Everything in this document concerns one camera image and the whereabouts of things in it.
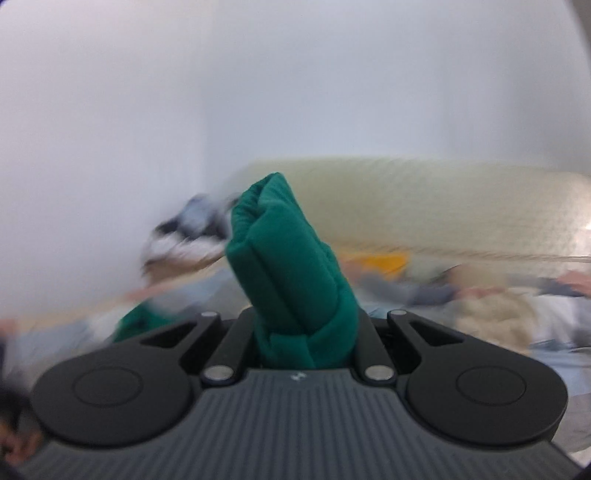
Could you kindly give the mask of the green zip hoodie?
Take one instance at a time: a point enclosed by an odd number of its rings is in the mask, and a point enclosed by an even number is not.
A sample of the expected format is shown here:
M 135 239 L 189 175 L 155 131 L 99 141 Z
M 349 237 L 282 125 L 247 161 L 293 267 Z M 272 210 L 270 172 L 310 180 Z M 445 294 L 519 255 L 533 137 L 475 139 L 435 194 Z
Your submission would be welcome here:
M 356 297 L 287 179 L 273 173 L 252 184 L 232 209 L 231 226 L 225 265 L 141 302 L 119 321 L 114 341 L 205 311 L 230 319 L 252 306 L 267 367 L 345 367 L 358 336 Z

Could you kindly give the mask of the pile of clothes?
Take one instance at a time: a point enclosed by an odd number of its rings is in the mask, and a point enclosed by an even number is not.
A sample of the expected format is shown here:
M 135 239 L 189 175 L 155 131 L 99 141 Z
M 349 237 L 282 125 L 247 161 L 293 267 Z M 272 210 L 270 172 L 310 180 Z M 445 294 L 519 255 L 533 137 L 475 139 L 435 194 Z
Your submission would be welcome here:
M 141 254 L 142 275 L 159 283 L 211 266 L 231 239 L 231 211 L 238 195 L 222 200 L 197 195 L 149 234 Z

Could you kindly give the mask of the cream quilted headboard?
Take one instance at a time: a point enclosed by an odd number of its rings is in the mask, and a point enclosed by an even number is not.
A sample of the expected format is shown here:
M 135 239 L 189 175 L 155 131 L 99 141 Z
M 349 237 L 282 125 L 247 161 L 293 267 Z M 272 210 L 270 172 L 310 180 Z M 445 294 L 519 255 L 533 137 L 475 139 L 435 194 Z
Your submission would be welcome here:
M 325 241 L 477 259 L 589 262 L 590 179 L 500 164 L 400 158 L 252 163 L 245 189 L 283 174 Z

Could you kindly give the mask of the patchwork quilt bedspread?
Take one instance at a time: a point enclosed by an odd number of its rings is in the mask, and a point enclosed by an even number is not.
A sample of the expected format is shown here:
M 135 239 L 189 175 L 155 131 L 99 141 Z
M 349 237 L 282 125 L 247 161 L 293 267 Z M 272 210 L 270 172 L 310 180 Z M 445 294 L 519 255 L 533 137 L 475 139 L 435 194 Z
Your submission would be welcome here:
M 551 278 L 495 277 L 456 266 L 426 283 L 353 274 L 361 306 L 377 318 L 401 308 L 481 340 L 523 353 L 554 368 L 569 404 L 555 436 L 566 451 L 590 447 L 590 298 Z M 1 378 L 20 392 L 61 360 L 111 343 L 134 313 L 164 321 L 216 310 L 225 319 L 249 300 L 228 264 L 218 261 L 186 279 L 164 282 L 129 299 L 55 320 L 1 323 Z

